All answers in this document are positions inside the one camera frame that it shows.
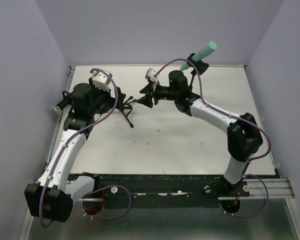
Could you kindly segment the black round-base stand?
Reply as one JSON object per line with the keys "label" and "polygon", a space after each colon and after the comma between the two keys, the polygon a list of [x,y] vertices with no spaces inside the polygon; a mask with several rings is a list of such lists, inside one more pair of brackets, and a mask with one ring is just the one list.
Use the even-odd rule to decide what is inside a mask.
{"label": "black round-base stand", "polygon": [[195,60],[194,55],[195,55],[195,53],[192,53],[187,58],[187,60],[193,64],[193,66],[191,66],[193,68],[193,70],[191,71],[192,77],[191,77],[191,82],[189,85],[190,87],[193,87],[193,82],[194,82],[195,76],[197,76],[197,75],[201,76],[210,66],[208,63],[203,62],[201,59]]}

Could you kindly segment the silver grey mesh microphone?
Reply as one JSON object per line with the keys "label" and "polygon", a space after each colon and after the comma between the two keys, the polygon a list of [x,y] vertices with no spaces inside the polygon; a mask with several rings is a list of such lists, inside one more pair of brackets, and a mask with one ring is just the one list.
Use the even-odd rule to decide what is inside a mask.
{"label": "silver grey mesh microphone", "polygon": [[70,100],[69,99],[66,99],[64,98],[63,100],[61,100],[57,105],[53,106],[51,109],[50,109],[50,113],[53,115],[53,116],[60,116],[62,114],[62,111],[65,107],[67,107],[69,104],[70,104]]}

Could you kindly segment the teal green microphone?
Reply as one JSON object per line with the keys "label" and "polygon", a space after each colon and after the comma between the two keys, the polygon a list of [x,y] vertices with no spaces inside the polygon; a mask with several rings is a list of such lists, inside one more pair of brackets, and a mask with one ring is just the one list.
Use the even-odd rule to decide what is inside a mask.
{"label": "teal green microphone", "polygon": [[202,59],[210,56],[216,49],[217,44],[214,41],[206,43],[197,53],[190,54],[185,63],[180,67],[181,71],[185,71],[188,68],[196,67],[199,70],[200,65],[203,63]]}

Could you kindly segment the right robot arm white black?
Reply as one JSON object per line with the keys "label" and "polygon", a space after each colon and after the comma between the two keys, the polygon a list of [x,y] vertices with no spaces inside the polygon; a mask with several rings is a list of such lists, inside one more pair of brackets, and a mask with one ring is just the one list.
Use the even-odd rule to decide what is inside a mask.
{"label": "right robot arm white black", "polygon": [[230,154],[228,166],[220,183],[220,191],[231,196],[238,190],[238,183],[248,168],[248,161],[263,144],[263,138],[254,116],[232,114],[193,93],[187,77],[180,70],[168,74],[169,85],[160,85],[156,71],[149,68],[145,74],[147,85],[140,90],[143,95],[137,103],[152,108],[160,100],[173,101],[176,108],[190,117],[201,119],[227,135],[227,149]]}

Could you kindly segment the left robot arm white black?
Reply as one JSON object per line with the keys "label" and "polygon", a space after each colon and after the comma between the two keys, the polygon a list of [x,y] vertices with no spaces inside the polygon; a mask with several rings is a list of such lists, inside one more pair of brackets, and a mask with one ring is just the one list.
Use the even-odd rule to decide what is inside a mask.
{"label": "left robot arm white black", "polygon": [[74,203],[83,196],[97,197],[101,185],[93,176],[84,173],[76,180],[70,180],[70,171],[93,127],[102,122],[115,109],[123,110],[126,94],[118,86],[114,96],[107,84],[98,86],[95,81],[79,83],[71,92],[63,91],[62,100],[54,107],[57,114],[70,106],[63,123],[60,143],[48,166],[35,183],[29,183],[24,196],[31,216],[51,222],[65,222],[70,217]]}

